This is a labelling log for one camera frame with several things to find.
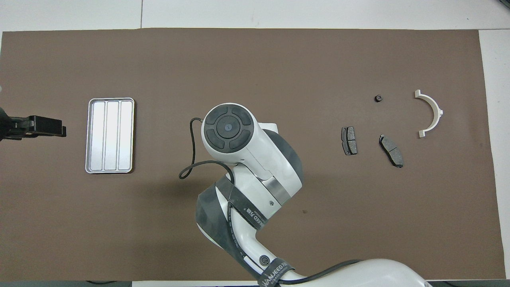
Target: robotic arm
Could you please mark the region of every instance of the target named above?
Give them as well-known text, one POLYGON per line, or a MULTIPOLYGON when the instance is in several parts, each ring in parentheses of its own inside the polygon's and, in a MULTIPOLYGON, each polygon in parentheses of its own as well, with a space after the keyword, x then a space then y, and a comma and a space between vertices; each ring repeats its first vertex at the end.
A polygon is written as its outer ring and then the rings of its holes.
POLYGON ((28 117, 8 116, 0 108, 0 141, 2 139, 21 140, 26 137, 67 135, 66 127, 59 119, 31 115, 28 117))
POLYGON ((316 275, 293 271, 256 239, 256 233, 302 187, 301 161, 275 124, 258 123, 245 107, 214 107, 201 127, 202 142, 216 160, 234 165, 230 173, 198 196, 201 232, 228 252, 261 287, 280 285, 338 287, 429 287, 404 264, 351 260, 316 275))

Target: brown table surface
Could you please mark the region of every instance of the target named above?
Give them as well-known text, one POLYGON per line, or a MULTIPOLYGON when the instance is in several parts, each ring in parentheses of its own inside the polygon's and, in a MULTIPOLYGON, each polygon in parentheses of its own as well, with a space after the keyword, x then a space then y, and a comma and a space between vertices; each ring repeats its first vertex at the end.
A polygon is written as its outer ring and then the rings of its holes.
POLYGON ((505 276, 477 31, 4 32, 0 85, 8 115, 67 126, 0 142, 0 280, 252 279, 195 224, 224 170, 177 178, 190 118, 222 102, 277 123, 302 160, 303 188, 258 236, 298 273, 389 258, 428 279, 505 276), (424 138, 432 110, 416 89, 444 110, 424 138), (87 174, 88 102, 114 97, 137 103, 134 171, 87 174))

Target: curved plastic part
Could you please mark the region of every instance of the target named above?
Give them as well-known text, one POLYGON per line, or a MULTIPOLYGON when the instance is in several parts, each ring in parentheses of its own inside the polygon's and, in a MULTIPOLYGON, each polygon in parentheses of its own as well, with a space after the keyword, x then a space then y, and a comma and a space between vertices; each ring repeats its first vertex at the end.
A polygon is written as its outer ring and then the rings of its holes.
POLYGON ((428 128, 418 131, 420 137, 424 137, 425 132, 428 132, 431 129, 435 128, 436 125, 439 123, 439 118, 443 115, 443 110, 439 108, 438 103, 436 103, 434 99, 425 94, 422 94, 420 90, 415 91, 415 98, 426 101, 432 107, 432 111, 434 111, 434 119, 432 120, 432 124, 430 124, 428 128))
POLYGON ((276 124, 273 124, 273 123, 259 123, 259 126, 263 130, 270 130, 270 131, 273 131, 275 133, 278 133, 278 126, 276 124))
POLYGON ((361 261, 293 287, 432 287, 406 265, 387 259, 361 261))

